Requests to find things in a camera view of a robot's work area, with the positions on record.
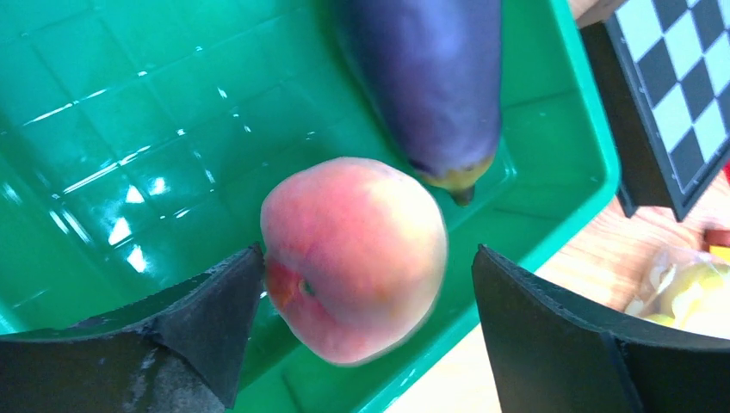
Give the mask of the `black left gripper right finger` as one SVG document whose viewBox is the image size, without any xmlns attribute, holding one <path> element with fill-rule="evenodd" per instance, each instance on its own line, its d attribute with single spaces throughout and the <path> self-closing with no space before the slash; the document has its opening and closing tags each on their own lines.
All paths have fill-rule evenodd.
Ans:
<svg viewBox="0 0 730 413">
<path fill-rule="evenodd" d="M 728 340 L 613 310 L 485 245 L 472 277 L 502 411 L 728 411 Z"/>
</svg>

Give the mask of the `green plastic tray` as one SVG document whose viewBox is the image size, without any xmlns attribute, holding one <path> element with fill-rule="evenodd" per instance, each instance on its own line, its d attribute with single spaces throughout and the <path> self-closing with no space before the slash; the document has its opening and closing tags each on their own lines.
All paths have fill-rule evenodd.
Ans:
<svg viewBox="0 0 730 413">
<path fill-rule="evenodd" d="M 265 195 L 339 156 L 408 170 L 323 1 L 1 4 L 1 331 L 64 328 L 261 240 Z M 238 412 L 382 412 L 479 322 L 484 244 L 538 269 L 613 198 L 620 166 L 565 1 L 504 4 L 503 136 L 470 206 L 434 189 L 449 269 L 402 347 L 334 367 L 264 299 Z"/>
</svg>

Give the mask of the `yellow toy block car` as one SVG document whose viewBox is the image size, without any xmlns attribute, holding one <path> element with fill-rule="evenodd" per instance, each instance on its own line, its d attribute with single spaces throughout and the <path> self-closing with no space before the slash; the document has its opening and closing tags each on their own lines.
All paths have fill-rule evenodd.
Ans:
<svg viewBox="0 0 730 413">
<path fill-rule="evenodd" d="M 729 230 L 706 229 L 703 233 L 702 249 L 724 262 L 729 262 Z"/>
</svg>

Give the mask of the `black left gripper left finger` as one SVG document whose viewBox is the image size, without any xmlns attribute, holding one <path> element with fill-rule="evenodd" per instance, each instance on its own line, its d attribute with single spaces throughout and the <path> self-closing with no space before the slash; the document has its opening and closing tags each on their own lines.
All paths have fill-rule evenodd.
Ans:
<svg viewBox="0 0 730 413">
<path fill-rule="evenodd" d="M 64 329 L 1 338 L 4 412 L 222 412 L 233 407 L 263 290 L 258 244 Z"/>
</svg>

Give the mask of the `clear zip top bag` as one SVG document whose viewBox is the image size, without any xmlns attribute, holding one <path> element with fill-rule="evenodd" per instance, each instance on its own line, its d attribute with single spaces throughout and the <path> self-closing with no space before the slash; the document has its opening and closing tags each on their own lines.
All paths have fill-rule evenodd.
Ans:
<svg viewBox="0 0 730 413">
<path fill-rule="evenodd" d="M 729 261 L 665 247 L 653 258 L 624 313 L 703 336 L 729 338 Z"/>
</svg>

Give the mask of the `black grey checkerboard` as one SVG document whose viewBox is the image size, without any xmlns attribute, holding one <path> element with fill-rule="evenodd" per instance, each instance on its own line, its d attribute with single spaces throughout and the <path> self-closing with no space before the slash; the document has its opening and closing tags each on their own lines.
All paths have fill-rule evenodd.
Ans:
<svg viewBox="0 0 730 413">
<path fill-rule="evenodd" d="M 622 166 L 622 210 L 683 220 L 729 159 L 729 4 L 602 1 L 579 32 Z"/>
</svg>

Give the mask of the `dark purple fake eggplant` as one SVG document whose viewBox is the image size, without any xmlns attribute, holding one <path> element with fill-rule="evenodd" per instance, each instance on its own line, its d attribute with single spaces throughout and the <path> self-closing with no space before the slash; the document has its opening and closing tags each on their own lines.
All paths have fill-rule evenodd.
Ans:
<svg viewBox="0 0 730 413">
<path fill-rule="evenodd" d="M 350 69 L 408 164 L 469 205 L 502 129 L 503 4 L 333 1 Z"/>
</svg>

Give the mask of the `pink fake peach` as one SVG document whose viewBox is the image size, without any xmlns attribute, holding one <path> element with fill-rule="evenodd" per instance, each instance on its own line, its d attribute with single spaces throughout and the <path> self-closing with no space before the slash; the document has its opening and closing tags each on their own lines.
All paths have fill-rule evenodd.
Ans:
<svg viewBox="0 0 730 413">
<path fill-rule="evenodd" d="M 400 346 L 428 317 L 448 262 L 434 197 L 381 161 L 337 157 L 264 198 L 264 284 L 292 333 L 336 366 Z"/>
</svg>

